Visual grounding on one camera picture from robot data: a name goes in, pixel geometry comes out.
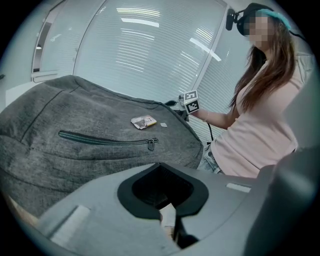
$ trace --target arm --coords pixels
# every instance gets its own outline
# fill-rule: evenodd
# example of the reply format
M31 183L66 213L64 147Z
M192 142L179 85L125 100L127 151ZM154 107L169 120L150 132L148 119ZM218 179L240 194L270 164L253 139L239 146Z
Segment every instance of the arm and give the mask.
M199 109L197 112L193 112L191 115L201 120L206 119L206 122L208 124L225 130L228 129L228 127L230 127L235 122L236 118L239 117L239 113L236 107L234 109L231 109L228 114Z

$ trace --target zipper pull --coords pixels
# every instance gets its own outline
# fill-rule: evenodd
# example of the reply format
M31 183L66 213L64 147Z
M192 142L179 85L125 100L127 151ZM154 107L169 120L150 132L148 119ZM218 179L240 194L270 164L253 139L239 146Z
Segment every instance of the zipper pull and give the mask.
M155 149L155 140L152 139L148 139L148 150L150 151L154 151Z

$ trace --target pink t-shirt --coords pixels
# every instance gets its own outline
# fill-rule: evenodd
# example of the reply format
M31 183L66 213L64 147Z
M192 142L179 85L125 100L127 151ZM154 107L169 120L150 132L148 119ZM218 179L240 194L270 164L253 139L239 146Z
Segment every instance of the pink t-shirt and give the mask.
M262 66L259 72L268 65ZM237 96L239 118L211 144L211 151L226 175L256 178L260 169L276 164L298 146L283 111L303 85L296 63L290 81L265 96L251 111L243 112L241 100L249 84Z

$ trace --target jeans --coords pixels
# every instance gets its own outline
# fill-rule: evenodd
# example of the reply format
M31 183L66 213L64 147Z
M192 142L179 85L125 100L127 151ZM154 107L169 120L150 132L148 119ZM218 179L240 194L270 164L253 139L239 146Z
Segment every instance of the jeans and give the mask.
M214 174L224 174L223 171L220 169L219 165L217 164L212 152L211 152L211 145L208 145L203 150L202 159L197 170L206 171Z

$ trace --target zipper pocket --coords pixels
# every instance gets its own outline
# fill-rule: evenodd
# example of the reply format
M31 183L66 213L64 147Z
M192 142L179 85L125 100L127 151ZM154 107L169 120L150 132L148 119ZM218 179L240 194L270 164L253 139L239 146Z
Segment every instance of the zipper pocket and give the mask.
M90 144L90 145L134 146L134 145L147 144L148 150L150 151L153 151L155 149L155 143L159 142L157 138L142 139L142 140L135 140L135 141L116 141L116 140L109 140L104 138L95 138L87 135L82 135L79 133L64 131L64 130L59 131L58 135L67 140Z

